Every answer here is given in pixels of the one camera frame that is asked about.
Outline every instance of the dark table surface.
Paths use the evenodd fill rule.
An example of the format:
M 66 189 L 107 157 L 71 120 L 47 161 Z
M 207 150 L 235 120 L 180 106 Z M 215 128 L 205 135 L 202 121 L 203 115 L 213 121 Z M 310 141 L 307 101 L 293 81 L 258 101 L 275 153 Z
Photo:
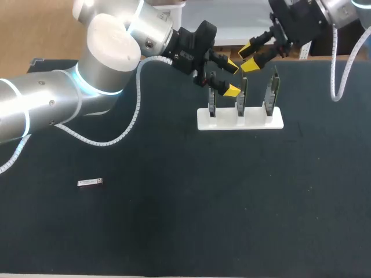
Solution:
M 354 65 L 339 103 L 329 63 L 277 68 L 283 130 L 198 131 L 207 90 L 152 63 L 119 144 L 96 148 L 57 128 L 32 135 L 0 177 L 0 273 L 371 276 L 371 65 Z M 261 105 L 271 70 L 249 75 L 249 106 Z M 111 140 L 134 102 L 133 79 L 113 111 L 69 127 Z M 16 145 L 1 145 L 0 161 Z M 77 188 L 99 177 L 105 186 Z

